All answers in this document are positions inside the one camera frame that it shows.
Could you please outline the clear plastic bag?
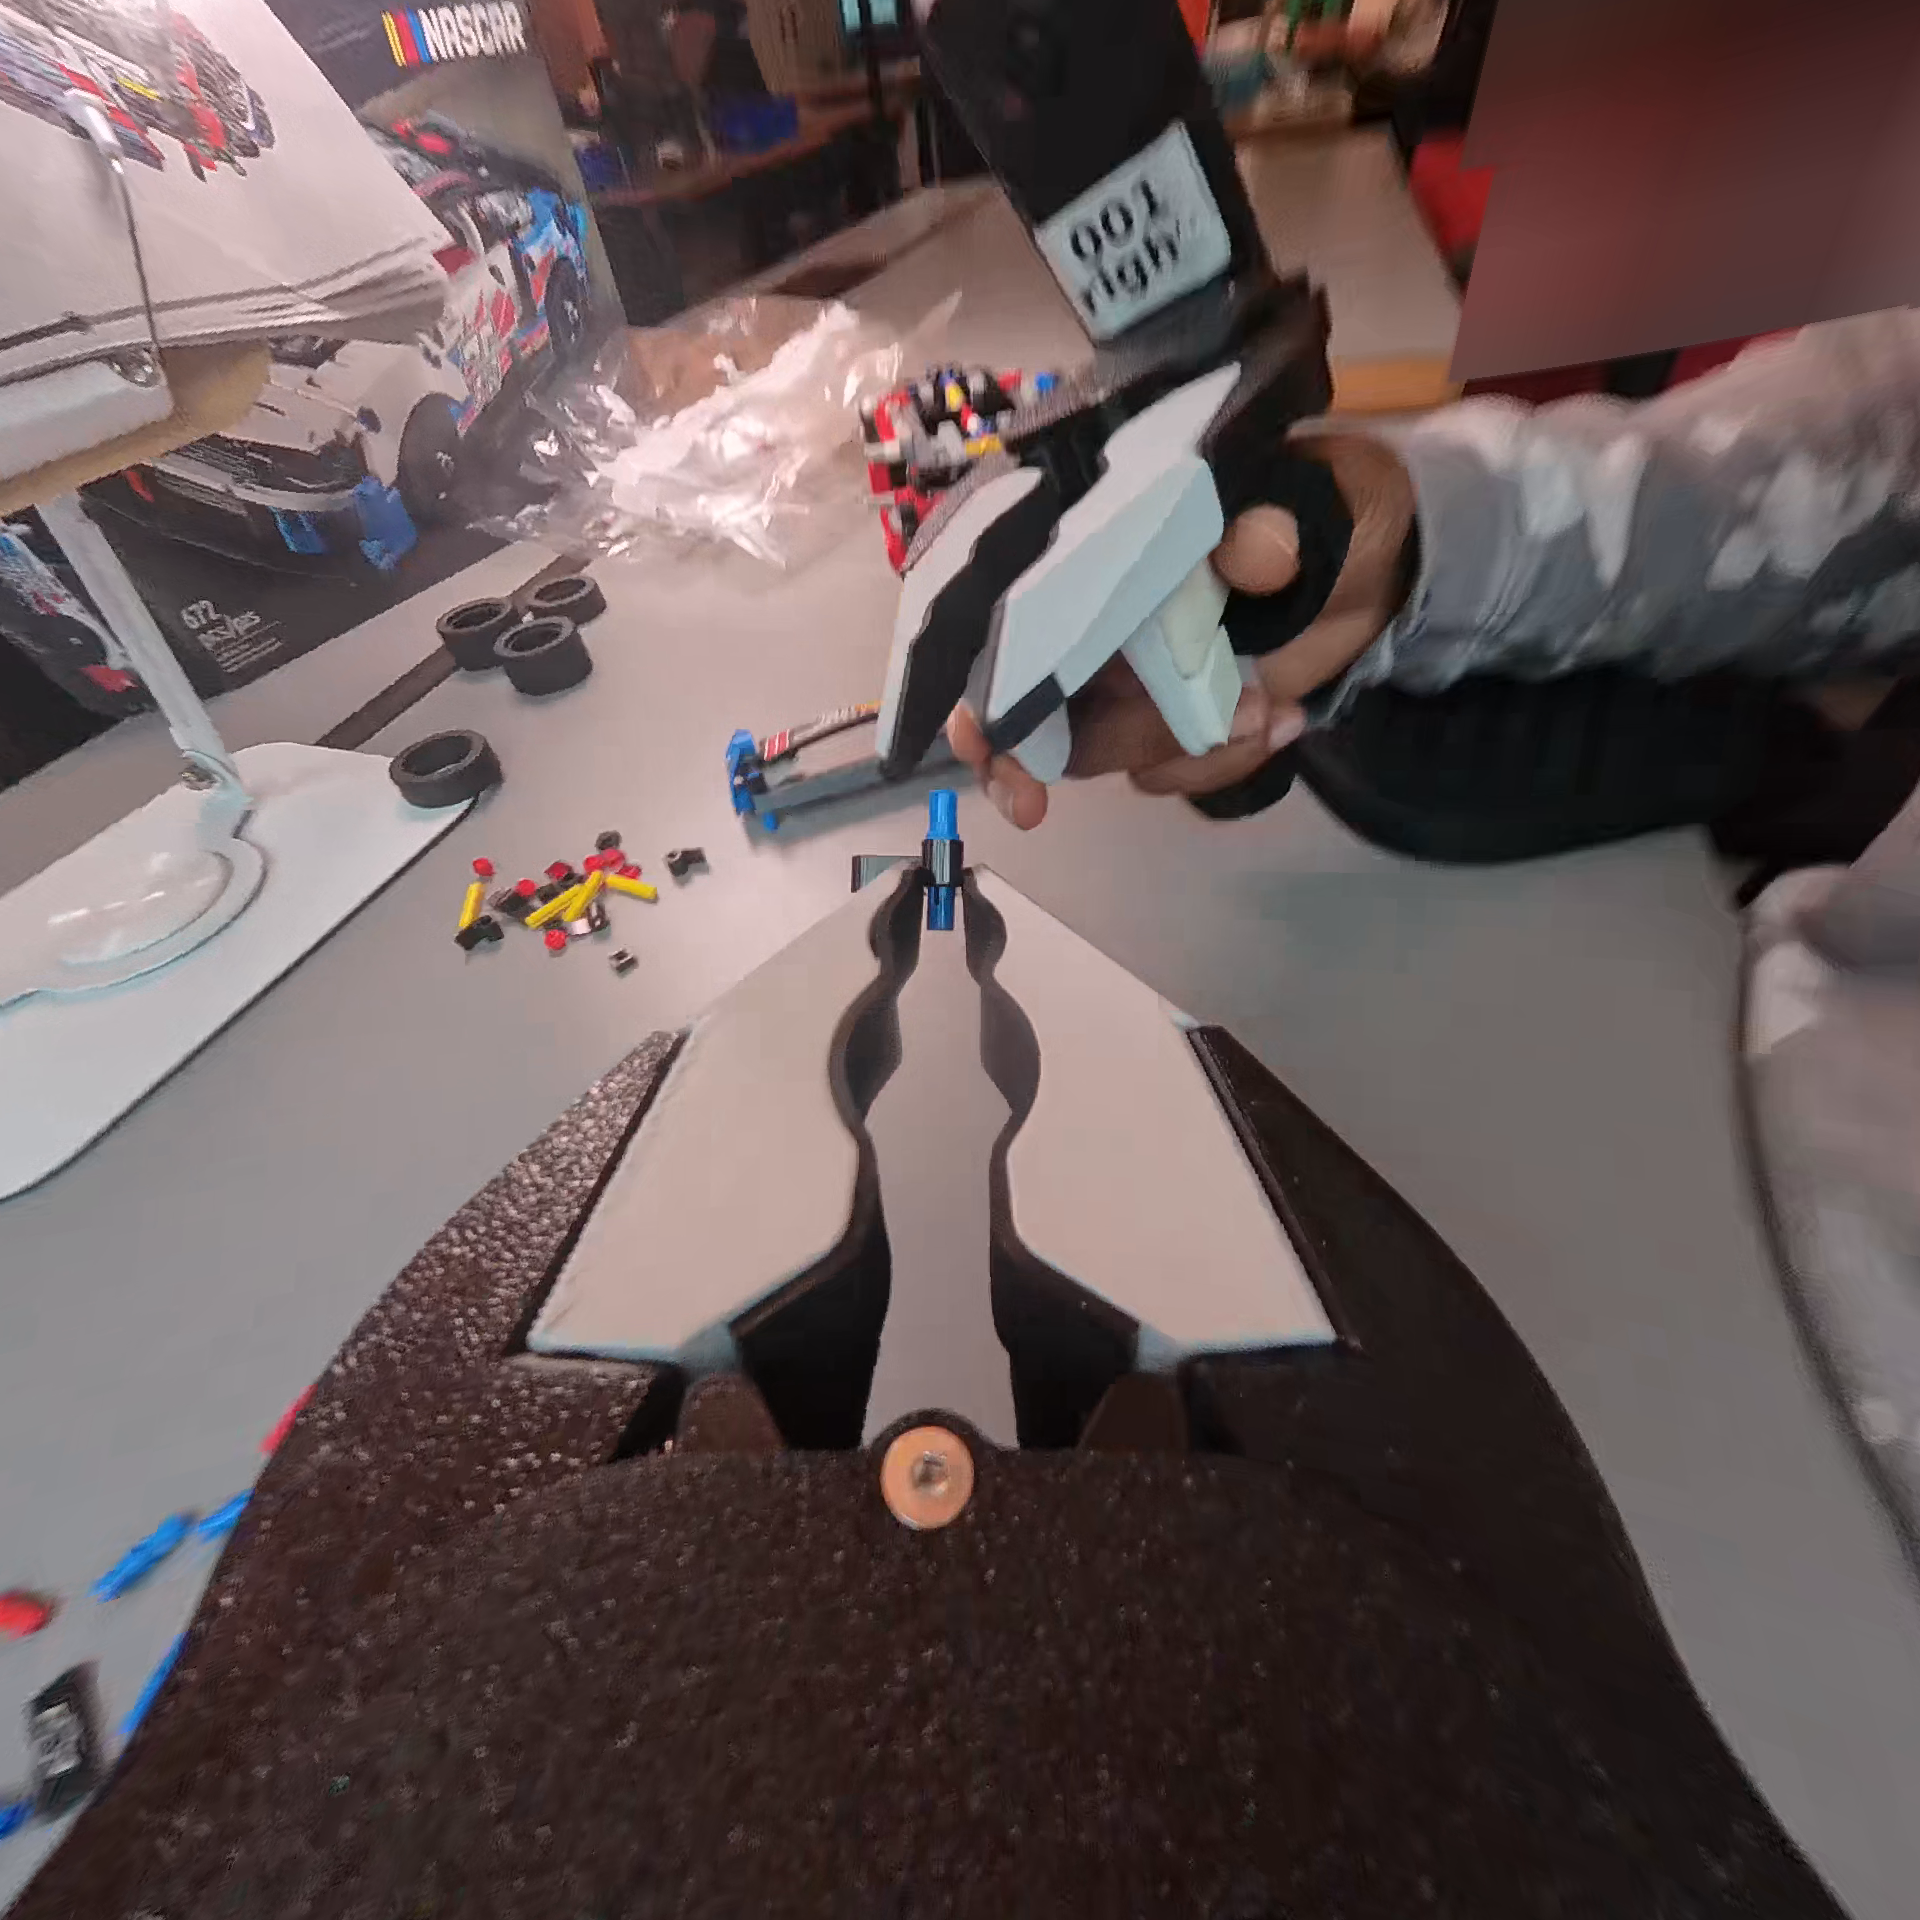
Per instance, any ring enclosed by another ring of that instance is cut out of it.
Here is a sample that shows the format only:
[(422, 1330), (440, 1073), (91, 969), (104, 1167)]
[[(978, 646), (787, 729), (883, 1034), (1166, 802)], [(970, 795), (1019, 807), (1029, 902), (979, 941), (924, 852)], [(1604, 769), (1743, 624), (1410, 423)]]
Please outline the clear plastic bag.
[(924, 373), (962, 306), (951, 290), (891, 324), (765, 294), (626, 327), (533, 402), (520, 492), (489, 528), (599, 558), (812, 566), (880, 534), (858, 410)]

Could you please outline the dark cloth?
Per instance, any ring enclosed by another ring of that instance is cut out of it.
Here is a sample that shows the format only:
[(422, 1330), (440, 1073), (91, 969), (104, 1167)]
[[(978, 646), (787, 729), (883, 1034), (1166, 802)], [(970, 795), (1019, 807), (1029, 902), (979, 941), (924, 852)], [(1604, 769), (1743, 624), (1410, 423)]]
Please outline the dark cloth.
[(1849, 729), (1758, 679), (1475, 679), (1374, 688), (1192, 807), (1234, 823), (1308, 791), (1370, 847), (1431, 866), (1513, 866), (1698, 829), (1743, 870), (1739, 902), (1845, 866), (1917, 787), (1917, 686)]

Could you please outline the person's right hand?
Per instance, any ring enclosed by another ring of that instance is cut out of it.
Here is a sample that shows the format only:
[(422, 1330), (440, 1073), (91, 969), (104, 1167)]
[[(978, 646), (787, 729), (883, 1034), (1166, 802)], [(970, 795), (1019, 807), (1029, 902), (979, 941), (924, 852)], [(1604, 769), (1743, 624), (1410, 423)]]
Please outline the person's right hand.
[[(1220, 798), (1262, 774), (1308, 731), (1308, 698), (1337, 683), (1397, 614), (1410, 593), (1406, 551), (1414, 528), (1414, 489), (1402, 456), (1386, 440), (1350, 433), (1292, 433), (1292, 450), (1333, 475), (1351, 519), (1350, 551), (1319, 616), (1282, 651), (1252, 660), (1227, 743), (1196, 757), (1180, 750), (1132, 668), (1103, 662), (1068, 704), (1068, 765), (1053, 783), (1126, 779), (1151, 798)], [(1297, 569), (1297, 519), (1271, 503), (1246, 509), (1213, 551), (1216, 579), (1242, 597), (1282, 595)], [(1019, 757), (996, 755), (967, 704), (949, 716), (949, 743), (1004, 821), (1019, 829), (1042, 825), (1050, 780)]]

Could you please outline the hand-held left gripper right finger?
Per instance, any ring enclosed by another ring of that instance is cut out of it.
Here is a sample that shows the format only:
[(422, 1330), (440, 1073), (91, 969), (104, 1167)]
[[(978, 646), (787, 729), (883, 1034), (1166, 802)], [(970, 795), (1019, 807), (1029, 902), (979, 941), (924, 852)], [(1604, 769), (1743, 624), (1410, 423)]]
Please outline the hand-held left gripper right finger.
[(970, 870), (989, 1154), (989, 1311), (1019, 1445), (1079, 1445), (1132, 1374), (1337, 1347), (1203, 1025), (1010, 880)]

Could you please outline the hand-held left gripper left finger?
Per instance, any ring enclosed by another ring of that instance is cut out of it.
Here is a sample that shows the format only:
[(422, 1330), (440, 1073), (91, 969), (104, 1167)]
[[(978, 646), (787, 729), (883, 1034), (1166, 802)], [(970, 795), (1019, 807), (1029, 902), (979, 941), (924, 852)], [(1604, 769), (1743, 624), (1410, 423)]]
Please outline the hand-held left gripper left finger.
[(891, 870), (694, 1019), (526, 1352), (738, 1374), (787, 1445), (863, 1442), (891, 1300), (869, 1115), (919, 958), (921, 873)]

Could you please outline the pile of small mixed bricks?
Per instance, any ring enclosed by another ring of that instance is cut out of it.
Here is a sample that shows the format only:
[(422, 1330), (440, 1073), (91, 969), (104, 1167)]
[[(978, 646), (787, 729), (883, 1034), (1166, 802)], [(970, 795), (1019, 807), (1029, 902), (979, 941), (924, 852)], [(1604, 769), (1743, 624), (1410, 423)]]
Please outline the pile of small mixed bricks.
[(510, 941), (530, 941), (550, 958), (576, 948), (605, 951), (615, 972), (631, 972), (636, 959), (618, 945), (620, 917), (660, 904), (707, 873), (707, 848), (646, 856), (625, 829), (599, 829), (546, 862), (469, 856), (449, 941), (462, 958), (488, 958)]

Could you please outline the person's camouflage sweatshirt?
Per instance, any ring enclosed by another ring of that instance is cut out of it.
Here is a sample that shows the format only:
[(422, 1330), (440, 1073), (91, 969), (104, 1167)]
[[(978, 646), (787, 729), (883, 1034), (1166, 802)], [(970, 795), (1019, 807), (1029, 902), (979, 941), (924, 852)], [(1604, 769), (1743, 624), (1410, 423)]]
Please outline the person's camouflage sweatshirt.
[(1917, 798), (1746, 908), (1739, 1085), (1789, 1317), (1917, 1558)]

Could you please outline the blue and red pieces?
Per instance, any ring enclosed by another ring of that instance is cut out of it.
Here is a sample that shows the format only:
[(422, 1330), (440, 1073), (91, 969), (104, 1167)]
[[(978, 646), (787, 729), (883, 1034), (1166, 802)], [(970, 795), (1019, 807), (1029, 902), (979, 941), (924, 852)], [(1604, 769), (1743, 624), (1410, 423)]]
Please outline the blue and red pieces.
[[(242, 1511), (248, 1510), (252, 1497), (239, 1493), (228, 1501), (216, 1507), (206, 1517), (178, 1511), (157, 1529), (152, 1529), (142, 1542), (120, 1553), (97, 1581), (91, 1581), (91, 1599), (109, 1606), (139, 1588), (152, 1584), (157, 1570), (191, 1545), (223, 1545), (228, 1533), (239, 1526)], [(30, 1804), (30, 1746), (26, 1746), (26, 1776), (3, 1789), (3, 1840), (30, 1826), (47, 1826), (33, 1819)]]

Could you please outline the grey desk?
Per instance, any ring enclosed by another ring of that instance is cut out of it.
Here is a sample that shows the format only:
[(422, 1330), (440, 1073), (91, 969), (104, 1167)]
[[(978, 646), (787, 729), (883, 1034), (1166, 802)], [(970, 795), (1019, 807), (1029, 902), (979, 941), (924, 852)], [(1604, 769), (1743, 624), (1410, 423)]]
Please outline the grey desk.
[[(745, 842), (733, 729), (869, 696), (891, 628), (880, 536), (803, 572), (736, 551), (609, 562), (595, 675), (550, 704), (440, 679), (420, 595), (216, 704), (233, 746), (396, 755), (489, 736), (504, 787), (116, 1130), (3, 1203), (3, 1588), (58, 1620), (3, 1646), (19, 1710), (77, 1664), (125, 1710), (206, 1584), (179, 1556), (84, 1584), (162, 1518), (233, 1497), (260, 1442), (426, 1238), (600, 1073), (696, 1015), (847, 897), (853, 852), (924, 807)], [(462, 958), (469, 856), (560, 859), (599, 829), (709, 873), (620, 917), (636, 967), (510, 941)], [(1042, 829), (965, 805), (1031, 902), (1252, 1045), (1467, 1261), (1548, 1372), (1619, 1501), (1664, 1618), (1789, 1834), (1853, 1890), (1855, 1763), (1885, 1757), (1824, 1609), (1853, 1612), (1845, 1458), (1811, 1387), (1739, 1140), (1740, 929), (1694, 832), (1507, 870), (1374, 852), (1300, 787), (1207, 823), (1126, 780)]]

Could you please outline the white book stand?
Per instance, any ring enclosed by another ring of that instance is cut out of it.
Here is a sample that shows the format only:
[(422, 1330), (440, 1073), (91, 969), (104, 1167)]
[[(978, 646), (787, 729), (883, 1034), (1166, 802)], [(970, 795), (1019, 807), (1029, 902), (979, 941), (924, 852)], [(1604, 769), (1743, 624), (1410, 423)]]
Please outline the white book stand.
[(72, 1167), (475, 807), (401, 805), (368, 750), (233, 750), (83, 507), (78, 488), (242, 418), (266, 379), (261, 343), (162, 349), (163, 418), (3, 489), (58, 538), (199, 774), (3, 894), (3, 1198)]

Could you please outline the background table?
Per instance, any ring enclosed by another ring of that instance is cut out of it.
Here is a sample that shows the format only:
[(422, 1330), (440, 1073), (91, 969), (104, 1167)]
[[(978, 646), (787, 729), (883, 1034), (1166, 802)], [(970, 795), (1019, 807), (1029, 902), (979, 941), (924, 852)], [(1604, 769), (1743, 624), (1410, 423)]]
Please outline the background table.
[(793, 133), (756, 154), (588, 191), (610, 301), (633, 327), (666, 324), (736, 283), (790, 270), (817, 243), (919, 191), (921, 67), (885, 61), (880, 94), (853, 80), (797, 94)]

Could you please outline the person's right forearm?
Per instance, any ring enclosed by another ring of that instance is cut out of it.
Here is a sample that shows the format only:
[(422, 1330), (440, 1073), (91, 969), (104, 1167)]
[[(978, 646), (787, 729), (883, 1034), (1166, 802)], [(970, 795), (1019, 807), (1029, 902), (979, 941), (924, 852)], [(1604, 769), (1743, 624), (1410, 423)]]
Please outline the person's right forearm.
[(1633, 669), (1917, 673), (1917, 311), (1765, 341), (1645, 402), (1462, 400), (1386, 433), (1422, 566), (1310, 696)]

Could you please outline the black brick with white print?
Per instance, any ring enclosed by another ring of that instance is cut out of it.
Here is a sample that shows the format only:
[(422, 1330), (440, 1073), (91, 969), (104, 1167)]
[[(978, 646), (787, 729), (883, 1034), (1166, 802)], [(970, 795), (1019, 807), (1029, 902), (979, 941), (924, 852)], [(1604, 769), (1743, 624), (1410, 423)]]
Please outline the black brick with white print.
[(97, 1666), (78, 1664), (26, 1706), (30, 1804), (36, 1824), (55, 1824), (96, 1796), (104, 1779)]

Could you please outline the blue and grey wing assembly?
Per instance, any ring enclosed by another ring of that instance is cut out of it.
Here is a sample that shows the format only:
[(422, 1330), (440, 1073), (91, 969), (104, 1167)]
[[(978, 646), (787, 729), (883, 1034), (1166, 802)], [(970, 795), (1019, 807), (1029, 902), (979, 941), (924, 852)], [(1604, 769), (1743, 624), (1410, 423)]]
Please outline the blue and grey wing assembly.
[(938, 737), (914, 770), (891, 779), (880, 765), (883, 704), (850, 704), (787, 729), (736, 729), (723, 765), (733, 812), (759, 832), (858, 807), (898, 807), (927, 783), (949, 783), (962, 765)]

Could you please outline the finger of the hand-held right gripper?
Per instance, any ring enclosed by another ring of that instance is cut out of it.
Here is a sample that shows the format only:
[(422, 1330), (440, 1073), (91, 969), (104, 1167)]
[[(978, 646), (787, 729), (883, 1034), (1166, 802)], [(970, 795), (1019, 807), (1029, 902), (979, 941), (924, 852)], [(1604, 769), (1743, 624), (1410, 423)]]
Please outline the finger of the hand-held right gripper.
[(1242, 669), (1213, 551), (1227, 512), (1203, 450), (1242, 365), (1207, 373), (1119, 424), (1100, 476), (999, 595), (979, 683), (986, 737), (1068, 737), (1053, 722), (1126, 660), (1173, 737), (1227, 737)]
[[(962, 704), (979, 722), (992, 614), (999, 595), (1016, 586), (1005, 579), (1012, 551), (999, 519), (1016, 512), (1039, 524), (1050, 515), (1050, 509), (1031, 509), (1042, 492), (1064, 498), (1058, 476), (1047, 466), (1016, 466), (1012, 460), (999, 460), (996, 475), (978, 466), (975, 489), (949, 498), (943, 536), (934, 536), (921, 566), (902, 579), (876, 746), (885, 774), (914, 770)], [(986, 743), (996, 755), (1019, 757), (1050, 783), (1064, 770), (1073, 746), (1068, 737)]]

